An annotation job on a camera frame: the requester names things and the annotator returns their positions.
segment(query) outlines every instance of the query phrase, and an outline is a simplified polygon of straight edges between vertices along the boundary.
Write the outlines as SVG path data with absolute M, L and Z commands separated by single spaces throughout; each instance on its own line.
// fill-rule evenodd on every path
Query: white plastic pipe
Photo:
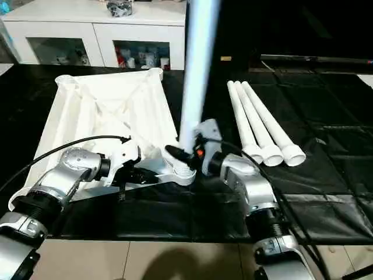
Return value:
M 244 108 L 242 107 L 234 83 L 230 80 L 227 85 L 238 133 L 241 138 L 242 150 L 249 154 L 257 163 L 261 164 L 263 162 L 262 151 L 256 144 L 255 137 L 251 131 L 250 124 L 246 118 Z
M 251 129 L 254 132 L 256 141 L 262 149 L 263 162 L 267 166 L 277 166 L 284 157 L 278 146 L 273 143 L 267 129 L 265 128 L 260 116 L 256 112 L 254 105 L 251 103 L 249 97 L 245 93 L 242 84 L 239 81 L 234 83 L 238 96 L 240 97 L 242 106 L 245 110 L 247 119 L 250 123 Z
M 295 145 L 286 132 L 282 129 L 276 119 L 272 116 L 267 107 L 260 100 L 258 95 L 250 87 L 248 82 L 243 82 L 242 86 L 261 117 L 268 132 L 275 143 L 279 146 L 284 156 L 284 161 L 288 166 L 297 166 L 305 161 L 305 153 L 298 145 Z
M 180 147 L 187 153 L 193 152 L 195 129 L 202 116 L 220 0 L 193 0 L 190 5 L 180 127 Z

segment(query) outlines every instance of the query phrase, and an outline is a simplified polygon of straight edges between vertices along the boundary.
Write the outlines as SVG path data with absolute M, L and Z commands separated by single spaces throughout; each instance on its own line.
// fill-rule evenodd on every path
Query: white cabinet top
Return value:
M 185 26 L 186 1 L 134 2 L 133 14 L 112 17 L 98 0 L 35 0 L 1 16 L 8 21 L 91 22 L 132 25 Z

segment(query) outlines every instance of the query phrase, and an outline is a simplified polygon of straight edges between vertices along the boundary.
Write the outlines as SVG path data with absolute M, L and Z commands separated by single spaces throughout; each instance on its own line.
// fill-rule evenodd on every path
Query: cable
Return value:
M 264 178 L 267 179 L 267 181 L 272 185 L 275 196 L 277 197 L 277 201 L 282 205 L 283 208 L 286 207 L 289 210 L 289 212 L 291 212 L 291 215 L 293 216 L 296 224 L 301 229 L 301 231 L 302 231 L 303 235 L 305 236 L 307 242 L 311 244 L 311 248 L 313 249 L 314 252 L 308 247 L 308 245 L 304 246 L 304 249 L 309 254 L 309 256 L 312 258 L 312 260 L 315 262 L 318 269 L 322 273 L 323 277 L 326 280 L 330 280 L 331 278 L 329 276 L 328 269 L 327 269 L 326 264 L 325 264 L 321 254 L 320 254 L 319 249 L 317 248 L 315 243 L 312 241 L 310 235 L 308 234 L 307 230 L 305 229 L 305 227 L 301 223 L 298 215 L 294 212 L 294 210 L 290 206 L 290 203 L 288 202 L 288 200 L 286 199 L 284 194 L 271 183 L 271 180 L 270 180 L 267 172 L 265 172 L 265 170 L 249 154 L 247 154 L 241 148 L 239 148 L 238 146 L 236 146 L 236 145 L 234 145 L 230 142 L 223 141 L 223 140 L 218 140 L 218 139 L 213 139 L 213 138 L 205 138 L 205 137 L 202 137 L 200 140 L 206 141 L 206 142 L 217 142 L 217 143 L 223 144 L 225 146 L 228 146 L 231 149 L 235 150 L 236 152 L 242 153 L 246 158 L 248 158 L 250 161 L 253 162 L 253 164 L 261 171 Z M 290 230 L 292 231 L 294 237 L 298 240 L 298 242 L 300 240 L 302 240 L 302 238 L 300 238 L 299 234 L 296 232 L 296 230 L 291 225 L 290 225 Z
M 273 70 L 273 68 L 271 68 L 270 66 L 268 66 L 267 63 L 265 63 L 264 61 L 261 60 L 261 63 L 262 63 L 265 67 L 267 67 L 267 69 L 270 70 L 271 72 L 273 72 L 273 73 L 275 72 L 275 70 Z
M 32 160 L 29 164 L 27 164 L 24 168 L 18 170 L 12 177 L 10 177 L 1 187 L 0 187 L 0 192 L 6 188 L 16 177 L 18 177 L 19 175 L 21 175 L 23 172 L 25 172 L 28 168 L 30 168 L 32 165 L 34 165 L 35 163 L 41 161 L 43 158 L 46 158 L 47 156 L 50 156 L 52 155 L 53 153 L 55 152 L 58 152 L 62 149 L 65 149 L 67 147 L 70 147 L 70 146 L 73 146 L 73 145 L 76 145 L 78 143 L 82 143 L 82 142 L 86 142 L 86 141 L 89 141 L 89 140 L 95 140 L 95 139 L 119 139 L 122 143 L 125 143 L 127 142 L 128 140 L 130 140 L 130 138 L 125 138 L 125 137 L 122 137 L 122 136 L 116 136 L 116 135 L 99 135 L 99 136 L 91 136 L 91 137 L 86 137 L 86 138 L 82 138 L 82 139 L 79 139 L 79 140 L 75 140 L 75 141 L 72 141 L 72 142 L 69 142 L 69 143 L 66 143 L 62 146 L 59 146 L 53 150 L 50 150 L 49 152 L 35 158 L 34 160 Z

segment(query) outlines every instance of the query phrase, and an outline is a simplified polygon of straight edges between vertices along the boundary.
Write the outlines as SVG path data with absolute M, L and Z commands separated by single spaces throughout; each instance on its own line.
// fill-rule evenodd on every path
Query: pvc pipe fitting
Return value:
M 284 156 L 284 161 L 288 166 L 297 166 L 305 161 L 306 155 L 301 148 L 294 144 L 286 132 L 282 129 L 280 124 L 272 116 L 267 107 L 260 100 L 258 95 L 250 87 L 248 82 L 243 82 L 242 87 L 244 88 L 247 96 L 255 107 L 256 112 L 262 119 L 268 132 L 271 134 L 275 143 L 279 146 Z
M 249 121 L 246 118 L 244 108 L 242 107 L 234 83 L 230 80 L 227 83 L 227 86 L 233 106 L 235 121 L 237 123 L 238 133 L 240 134 L 243 147 L 242 150 L 249 154 L 258 164 L 261 164 L 263 162 L 262 151 L 256 144 L 255 137 L 251 131 Z
M 256 112 L 254 105 L 251 103 L 249 97 L 246 95 L 242 84 L 239 81 L 234 83 L 237 90 L 238 96 L 240 97 L 242 106 L 246 112 L 247 119 L 250 123 L 252 131 L 254 132 L 256 141 L 262 149 L 263 162 L 267 166 L 277 166 L 283 160 L 284 157 L 279 149 L 273 143 L 267 129 L 265 128 L 260 116 Z

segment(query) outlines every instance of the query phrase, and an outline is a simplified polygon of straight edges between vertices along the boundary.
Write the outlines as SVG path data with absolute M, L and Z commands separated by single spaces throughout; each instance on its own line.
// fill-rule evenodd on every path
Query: black mat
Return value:
M 118 68 L 14 66 L 0 77 L 3 183 L 36 151 L 58 75 Z M 319 244 L 373 244 L 373 90 L 354 75 L 230 73 L 211 78 L 203 119 L 215 118 L 226 141 L 240 144 L 226 82 L 249 81 L 307 161 L 266 168 Z M 164 73 L 171 114 L 180 125 L 183 72 Z M 3 191 L 0 213 L 25 176 Z M 249 242 L 237 197 L 216 178 L 163 184 L 73 202 L 57 222 L 65 239 Z

